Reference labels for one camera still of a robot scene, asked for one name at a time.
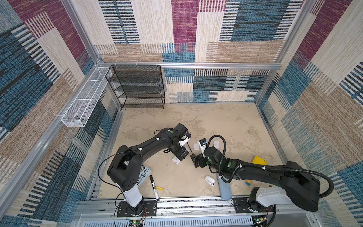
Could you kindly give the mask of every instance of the yellow sponge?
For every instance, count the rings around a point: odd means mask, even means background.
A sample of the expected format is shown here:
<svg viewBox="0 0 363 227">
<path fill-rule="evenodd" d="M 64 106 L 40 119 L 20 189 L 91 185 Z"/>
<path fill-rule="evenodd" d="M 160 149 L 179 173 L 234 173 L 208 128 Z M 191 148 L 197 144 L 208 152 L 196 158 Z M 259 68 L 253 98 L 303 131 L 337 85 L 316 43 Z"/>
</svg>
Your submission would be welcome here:
<svg viewBox="0 0 363 227">
<path fill-rule="evenodd" d="M 259 156 L 255 156 L 255 158 L 252 161 L 253 164 L 259 164 L 259 165 L 266 165 L 267 162 L 260 158 Z M 252 183 L 252 180 L 246 180 L 246 185 L 250 186 Z"/>
</svg>

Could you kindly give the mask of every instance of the white mesh basket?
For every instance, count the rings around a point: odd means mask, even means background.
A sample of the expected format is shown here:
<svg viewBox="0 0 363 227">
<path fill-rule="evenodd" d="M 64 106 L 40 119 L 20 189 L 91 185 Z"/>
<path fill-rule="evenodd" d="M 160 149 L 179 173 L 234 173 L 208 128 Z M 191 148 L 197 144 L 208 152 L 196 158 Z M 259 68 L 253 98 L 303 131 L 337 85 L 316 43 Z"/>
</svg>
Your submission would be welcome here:
<svg viewBox="0 0 363 227">
<path fill-rule="evenodd" d="M 84 127 L 91 116 L 105 86 L 106 76 L 112 76 L 110 69 L 98 67 L 87 80 L 76 99 L 62 117 L 67 127 Z"/>
</svg>

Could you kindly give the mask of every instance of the patterned wall panel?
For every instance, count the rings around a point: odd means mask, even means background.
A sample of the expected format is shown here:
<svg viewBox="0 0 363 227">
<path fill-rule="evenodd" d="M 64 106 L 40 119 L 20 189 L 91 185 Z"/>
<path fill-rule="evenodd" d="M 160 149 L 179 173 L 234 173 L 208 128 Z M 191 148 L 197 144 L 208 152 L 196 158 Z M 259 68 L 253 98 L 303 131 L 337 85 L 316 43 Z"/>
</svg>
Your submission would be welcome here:
<svg viewBox="0 0 363 227">
<path fill-rule="evenodd" d="M 334 181 L 319 202 L 330 227 L 363 223 L 362 9 L 318 0 L 259 104 L 284 159 Z"/>
<path fill-rule="evenodd" d="M 85 127 L 62 127 L 0 226 L 70 226 L 78 202 L 86 199 L 117 114 L 111 92 L 105 88 Z"/>
<path fill-rule="evenodd" d="M 163 69 L 166 102 L 253 102 L 269 70 Z"/>
<path fill-rule="evenodd" d="M 92 65 L 60 0 L 0 0 L 0 189 Z"/>
<path fill-rule="evenodd" d="M 303 0 L 72 2 L 104 61 L 272 63 Z"/>
</svg>

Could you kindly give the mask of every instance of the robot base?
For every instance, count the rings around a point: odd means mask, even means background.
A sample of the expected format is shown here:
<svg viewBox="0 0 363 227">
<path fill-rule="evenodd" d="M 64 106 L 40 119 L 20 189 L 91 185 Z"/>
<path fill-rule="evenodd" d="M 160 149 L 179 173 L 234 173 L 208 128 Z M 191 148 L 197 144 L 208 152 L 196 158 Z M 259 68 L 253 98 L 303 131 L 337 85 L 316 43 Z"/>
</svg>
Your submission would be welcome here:
<svg viewBox="0 0 363 227">
<path fill-rule="evenodd" d="M 157 205 L 158 205 L 158 202 L 156 200 L 144 201 L 144 207 L 147 208 L 146 216 L 156 216 Z M 121 201 L 119 203 L 118 207 L 119 207 L 117 210 L 118 218 L 133 217 L 133 216 L 141 217 L 145 213 L 145 209 L 142 209 L 141 214 L 134 214 L 133 210 L 129 207 L 129 205 L 126 201 Z"/>
</svg>

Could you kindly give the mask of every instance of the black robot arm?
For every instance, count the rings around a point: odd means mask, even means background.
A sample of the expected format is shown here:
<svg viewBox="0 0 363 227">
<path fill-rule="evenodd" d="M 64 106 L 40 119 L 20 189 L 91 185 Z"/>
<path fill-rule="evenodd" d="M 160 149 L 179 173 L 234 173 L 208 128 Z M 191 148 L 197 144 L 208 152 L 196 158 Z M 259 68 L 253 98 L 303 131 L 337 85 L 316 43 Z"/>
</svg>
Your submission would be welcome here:
<svg viewBox="0 0 363 227">
<path fill-rule="evenodd" d="M 179 123 L 174 129 L 161 129 L 156 136 L 139 145 L 123 145 L 117 150 L 120 154 L 113 158 L 107 174 L 122 191 L 128 191 L 139 179 L 141 164 L 161 149 L 167 148 L 180 161 L 185 159 L 189 152 L 183 145 L 190 137 L 188 129 Z"/>
<path fill-rule="evenodd" d="M 333 191 L 334 184 L 329 177 L 315 171 L 305 170 L 295 162 L 287 162 L 286 165 L 267 166 L 226 158 L 224 156 L 225 150 L 222 154 L 215 147 L 208 147 L 210 142 L 211 140 L 206 143 L 205 139 L 199 141 L 201 147 L 202 144 L 205 147 L 202 148 L 201 154 L 191 155 L 195 167 L 203 168 L 208 165 L 211 172 L 212 168 L 215 169 L 216 172 L 213 173 L 218 173 L 226 183 L 231 182 L 232 179 L 248 179 L 266 182 L 283 189 L 283 191 L 278 189 L 264 189 L 262 191 L 258 187 L 254 188 L 249 198 L 249 206 L 254 210 L 276 204 L 274 197 L 284 194 L 287 198 L 280 197 L 282 204 L 290 202 L 302 209 L 315 212 L 318 211 L 319 198 L 325 197 Z M 319 194 L 320 182 L 312 174 L 328 181 L 329 188 L 326 192 Z"/>
</svg>

